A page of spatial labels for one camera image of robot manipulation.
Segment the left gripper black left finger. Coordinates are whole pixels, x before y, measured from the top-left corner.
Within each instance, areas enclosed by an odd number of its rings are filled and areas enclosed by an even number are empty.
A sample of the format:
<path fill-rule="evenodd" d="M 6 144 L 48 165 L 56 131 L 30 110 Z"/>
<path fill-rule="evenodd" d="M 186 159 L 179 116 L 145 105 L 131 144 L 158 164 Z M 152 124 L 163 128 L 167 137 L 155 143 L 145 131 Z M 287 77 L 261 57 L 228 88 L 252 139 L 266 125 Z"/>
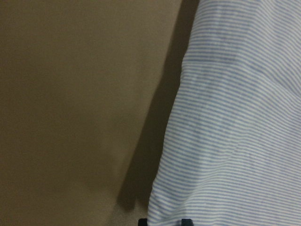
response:
<path fill-rule="evenodd" d="M 138 226 L 148 226 L 147 219 L 146 218 L 139 219 Z"/>

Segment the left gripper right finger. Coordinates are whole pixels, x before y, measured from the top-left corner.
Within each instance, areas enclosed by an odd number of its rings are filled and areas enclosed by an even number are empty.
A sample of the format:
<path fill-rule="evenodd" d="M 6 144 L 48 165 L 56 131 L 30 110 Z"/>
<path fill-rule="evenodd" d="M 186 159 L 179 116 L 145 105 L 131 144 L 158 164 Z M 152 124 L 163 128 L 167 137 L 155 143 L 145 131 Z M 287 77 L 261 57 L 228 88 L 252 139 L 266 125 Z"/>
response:
<path fill-rule="evenodd" d="M 193 226 L 192 219 L 182 219 L 181 226 Z"/>

